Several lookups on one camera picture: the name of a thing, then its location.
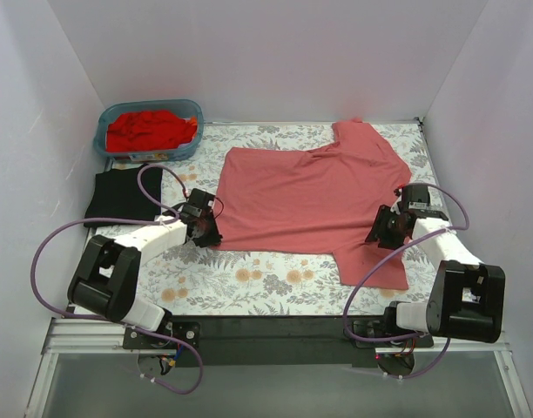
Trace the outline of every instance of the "plastic basket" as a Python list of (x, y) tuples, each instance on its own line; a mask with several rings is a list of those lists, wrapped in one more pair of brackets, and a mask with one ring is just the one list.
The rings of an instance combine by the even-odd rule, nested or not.
[[(114, 123), (123, 113), (131, 111), (171, 111), (178, 118), (189, 119), (195, 117), (198, 123), (197, 132), (189, 144), (182, 144), (178, 148), (171, 150), (108, 152), (106, 150), (108, 126)], [(197, 146), (203, 138), (204, 124), (203, 112), (199, 105), (192, 100), (151, 100), (147, 102), (120, 103), (109, 107), (100, 115), (93, 144), (99, 154), (115, 161), (180, 161), (191, 157), (197, 150)]]

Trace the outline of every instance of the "floral tablecloth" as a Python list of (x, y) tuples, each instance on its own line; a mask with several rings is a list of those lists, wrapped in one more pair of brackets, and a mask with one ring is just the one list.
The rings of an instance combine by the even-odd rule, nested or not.
[[(435, 183), (428, 152), (415, 124), (374, 125), (409, 165), (412, 180)], [(226, 153), (234, 146), (270, 150), (307, 150), (333, 141), (330, 125), (208, 125), (195, 155), (168, 163), (191, 189), (214, 193)], [(135, 165), (115, 164), (114, 168)], [(178, 183), (165, 173), (162, 200), (183, 200)], [(440, 196), (432, 192), (436, 206)], [(117, 236), (135, 226), (99, 228)], [(381, 314), (391, 300), (426, 300), (435, 270), (418, 249), (402, 260), (408, 291), (362, 288), (352, 314)], [(191, 315), (339, 315), (352, 287), (340, 284), (331, 255), (223, 252), (193, 244), (174, 247), (142, 266), (138, 293), (174, 314)]]

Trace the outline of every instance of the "gray wall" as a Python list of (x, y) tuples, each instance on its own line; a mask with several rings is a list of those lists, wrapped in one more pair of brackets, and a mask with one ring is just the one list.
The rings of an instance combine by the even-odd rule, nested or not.
[(438, 178), (473, 220), (467, 245), (508, 274), (504, 325), (533, 411), (533, 1), (489, 0), (427, 128)]
[[(30, 260), (78, 218), (102, 161), (91, 149), (96, 92), (45, 0), (0, 0), (0, 417), (23, 416), (50, 315), (30, 292)], [(44, 255), (41, 286), (65, 304), (81, 227)]]
[(104, 105), (207, 120), (425, 115), (486, 0), (49, 0)]

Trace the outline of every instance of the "coral fabric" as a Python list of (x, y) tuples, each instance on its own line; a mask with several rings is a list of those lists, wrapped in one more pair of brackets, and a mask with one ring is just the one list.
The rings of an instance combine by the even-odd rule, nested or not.
[[(365, 238), (379, 205), (394, 204), (410, 170), (371, 125), (354, 119), (333, 130), (334, 142), (315, 150), (227, 153), (217, 191), (225, 205), (217, 218), (220, 250), (331, 253), (345, 285), (390, 253)], [(366, 286), (408, 289), (400, 257)]]
[(191, 142), (197, 120), (178, 118), (170, 111), (124, 113), (108, 126), (108, 152), (172, 150)]

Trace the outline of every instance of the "pink cloth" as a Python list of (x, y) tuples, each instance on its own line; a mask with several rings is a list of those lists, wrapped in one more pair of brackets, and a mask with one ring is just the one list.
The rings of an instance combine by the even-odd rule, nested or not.
[[(409, 182), (408, 166), (359, 119), (333, 124), (334, 143), (310, 151), (233, 148), (217, 195), (219, 250), (331, 253), (341, 283), (355, 285), (389, 250), (365, 243), (379, 205)], [(395, 257), (366, 283), (408, 289)]]

